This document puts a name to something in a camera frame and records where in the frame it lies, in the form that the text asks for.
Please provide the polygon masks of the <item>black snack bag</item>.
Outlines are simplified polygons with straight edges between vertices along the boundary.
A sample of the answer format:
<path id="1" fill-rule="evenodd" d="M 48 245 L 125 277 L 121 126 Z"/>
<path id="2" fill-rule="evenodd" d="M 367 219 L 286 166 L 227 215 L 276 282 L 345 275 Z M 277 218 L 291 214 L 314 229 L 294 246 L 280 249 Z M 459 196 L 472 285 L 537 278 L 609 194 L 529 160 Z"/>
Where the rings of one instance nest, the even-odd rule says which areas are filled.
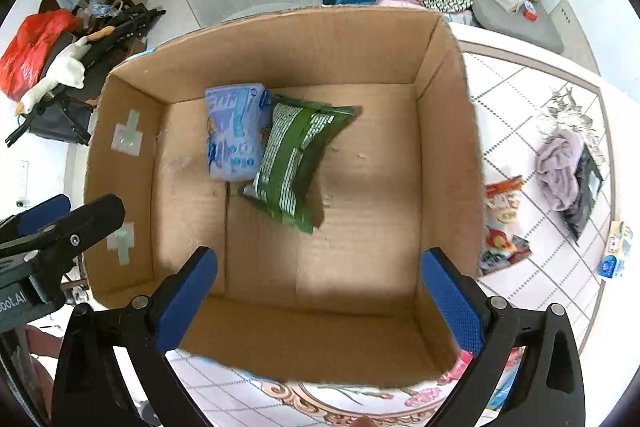
<path id="1" fill-rule="evenodd" d="M 582 149 L 575 172 L 578 193 L 574 202 L 561 211 L 567 231 L 576 243 L 585 231 L 594 205 L 596 205 L 603 184 L 602 174 L 588 147 Z"/>

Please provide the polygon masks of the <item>white goose plush toy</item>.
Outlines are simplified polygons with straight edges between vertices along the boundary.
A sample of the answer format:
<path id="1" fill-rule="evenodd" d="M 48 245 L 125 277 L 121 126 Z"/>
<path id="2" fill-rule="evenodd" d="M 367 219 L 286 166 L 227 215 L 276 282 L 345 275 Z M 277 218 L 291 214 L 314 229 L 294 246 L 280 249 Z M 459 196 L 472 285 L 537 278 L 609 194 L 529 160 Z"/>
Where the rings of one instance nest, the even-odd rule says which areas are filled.
<path id="1" fill-rule="evenodd" d="M 81 59 L 97 41 L 110 36 L 114 31 L 114 26 L 106 26 L 62 49 L 49 66 L 47 74 L 34 87 L 26 91 L 21 100 L 16 103 L 15 115 L 29 114 L 36 104 L 59 84 L 76 89 L 84 87 L 86 66 L 81 63 Z"/>

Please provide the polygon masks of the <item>red snack packet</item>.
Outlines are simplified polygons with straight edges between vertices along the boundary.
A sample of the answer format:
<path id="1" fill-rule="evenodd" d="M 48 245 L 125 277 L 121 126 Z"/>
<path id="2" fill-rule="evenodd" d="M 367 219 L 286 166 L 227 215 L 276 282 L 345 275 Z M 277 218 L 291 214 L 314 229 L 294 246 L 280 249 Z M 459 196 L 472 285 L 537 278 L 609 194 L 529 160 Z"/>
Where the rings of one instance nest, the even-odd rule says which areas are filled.
<path id="1" fill-rule="evenodd" d="M 470 363 L 474 360 L 472 353 L 469 351 L 461 350 L 454 366 L 449 369 L 448 372 L 443 373 L 438 379 L 439 386 L 448 385 L 450 383 L 456 383 L 460 381 L 466 369 Z"/>

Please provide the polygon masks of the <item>red plastic bag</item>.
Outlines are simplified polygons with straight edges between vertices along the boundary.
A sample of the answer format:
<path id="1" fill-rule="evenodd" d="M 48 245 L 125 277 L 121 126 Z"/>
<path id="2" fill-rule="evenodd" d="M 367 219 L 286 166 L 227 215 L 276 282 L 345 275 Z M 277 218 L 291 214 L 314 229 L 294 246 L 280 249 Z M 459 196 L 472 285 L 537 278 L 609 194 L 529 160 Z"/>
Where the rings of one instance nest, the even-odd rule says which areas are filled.
<path id="1" fill-rule="evenodd" d="M 78 27 L 78 18 L 64 9 L 26 17 L 1 57 L 1 91 L 10 100 L 20 101 L 39 81 L 60 35 Z"/>

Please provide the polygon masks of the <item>green snack bag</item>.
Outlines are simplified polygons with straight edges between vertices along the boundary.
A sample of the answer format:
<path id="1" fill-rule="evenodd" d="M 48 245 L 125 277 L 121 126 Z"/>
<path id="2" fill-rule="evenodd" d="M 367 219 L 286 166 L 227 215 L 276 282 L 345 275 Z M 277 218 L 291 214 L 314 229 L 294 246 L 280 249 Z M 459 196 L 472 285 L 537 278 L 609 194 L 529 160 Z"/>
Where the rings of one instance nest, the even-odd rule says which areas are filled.
<path id="1" fill-rule="evenodd" d="M 324 150 L 360 114 L 358 106 L 333 106 L 278 94 L 262 165 L 241 195 L 269 217 L 298 231 L 314 231 L 307 194 Z"/>

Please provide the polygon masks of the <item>light blue tissue pack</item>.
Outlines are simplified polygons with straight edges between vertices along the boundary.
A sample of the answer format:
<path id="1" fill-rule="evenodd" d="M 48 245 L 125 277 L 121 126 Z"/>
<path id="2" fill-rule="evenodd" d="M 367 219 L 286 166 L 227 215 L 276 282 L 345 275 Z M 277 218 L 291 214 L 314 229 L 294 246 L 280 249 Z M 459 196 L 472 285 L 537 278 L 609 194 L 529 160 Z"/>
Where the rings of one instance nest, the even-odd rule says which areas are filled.
<path id="1" fill-rule="evenodd" d="M 261 83 L 205 90 L 207 168 L 226 182 L 250 181 L 262 165 L 271 127 L 271 93 Z"/>

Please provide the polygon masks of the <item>white blue tissue brick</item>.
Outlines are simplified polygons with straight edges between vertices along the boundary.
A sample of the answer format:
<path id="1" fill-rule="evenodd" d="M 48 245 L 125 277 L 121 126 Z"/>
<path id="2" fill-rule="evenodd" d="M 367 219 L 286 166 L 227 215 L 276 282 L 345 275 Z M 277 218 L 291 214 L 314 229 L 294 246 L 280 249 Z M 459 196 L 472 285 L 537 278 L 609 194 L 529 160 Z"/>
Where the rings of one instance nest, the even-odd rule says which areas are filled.
<path id="1" fill-rule="evenodd" d="M 605 279 L 620 277 L 634 243 L 634 232 L 625 221 L 613 221 L 605 242 L 598 274 Z"/>

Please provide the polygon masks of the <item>purple grey cloth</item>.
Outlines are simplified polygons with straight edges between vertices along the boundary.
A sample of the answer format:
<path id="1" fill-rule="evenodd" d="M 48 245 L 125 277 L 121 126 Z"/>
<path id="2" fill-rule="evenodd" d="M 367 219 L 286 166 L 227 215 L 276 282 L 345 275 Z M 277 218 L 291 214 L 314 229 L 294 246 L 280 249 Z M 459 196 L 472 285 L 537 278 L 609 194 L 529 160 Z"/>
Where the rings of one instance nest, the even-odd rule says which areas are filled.
<path id="1" fill-rule="evenodd" d="M 537 152 L 535 172 L 544 199 L 552 210 L 570 208 L 578 195 L 576 169 L 584 140 L 575 131 L 556 128 Z"/>

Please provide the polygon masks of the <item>long blue biscuit pack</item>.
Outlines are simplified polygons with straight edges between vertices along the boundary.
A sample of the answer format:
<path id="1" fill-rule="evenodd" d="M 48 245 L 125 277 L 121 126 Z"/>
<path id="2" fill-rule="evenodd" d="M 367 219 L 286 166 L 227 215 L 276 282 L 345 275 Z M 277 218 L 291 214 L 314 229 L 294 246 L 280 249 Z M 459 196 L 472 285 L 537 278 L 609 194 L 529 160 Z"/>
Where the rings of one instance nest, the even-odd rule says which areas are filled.
<path id="1" fill-rule="evenodd" d="M 510 352 L 506 366 L 503 369 L 502 375 L 495 387 L 494 392 L 491 395 L 490 400 L 487 403 L 489 410 L 498 411 L 502 408 L 503 403 L 506 402 L 506 398 L 514 383 L 518 368 L 520 367 L 523 358 L 524 348 L 513 348 Z"/>

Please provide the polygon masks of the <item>orange brown snack bag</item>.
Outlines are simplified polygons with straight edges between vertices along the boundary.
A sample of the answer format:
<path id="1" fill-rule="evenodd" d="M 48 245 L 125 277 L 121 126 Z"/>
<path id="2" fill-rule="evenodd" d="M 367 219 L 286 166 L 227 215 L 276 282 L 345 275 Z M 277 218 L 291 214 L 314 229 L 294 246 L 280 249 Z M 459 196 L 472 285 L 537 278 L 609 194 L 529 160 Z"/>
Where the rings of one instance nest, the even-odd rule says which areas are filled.
<path id="1" fill-rule="evenodd" d="M 485 186 L 485 236 L 480 273 L 487 275 L 527 259 L 532 252 L 518 235 L 523 178 L 514 176 Z"/>

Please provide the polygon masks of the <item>open cardboard box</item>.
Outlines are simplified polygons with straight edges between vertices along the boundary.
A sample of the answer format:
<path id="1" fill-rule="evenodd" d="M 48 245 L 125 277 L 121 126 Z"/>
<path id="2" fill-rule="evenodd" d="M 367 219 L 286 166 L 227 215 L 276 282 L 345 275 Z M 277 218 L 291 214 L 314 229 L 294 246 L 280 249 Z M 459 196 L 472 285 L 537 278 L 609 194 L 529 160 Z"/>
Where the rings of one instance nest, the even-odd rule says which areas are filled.
<path id="1" fill-rule="evenodd" d="M 149 294 L 200 246 L 216 280 L 181 346 L 275 381 L 407 387 L 462 338 L 425 280 L 475 275 L 480 143 L 457 40 L 417 9 L 315 8 L 203 29 L 107 76 L 86 199 L 125 230 L 94 298 Z"/>

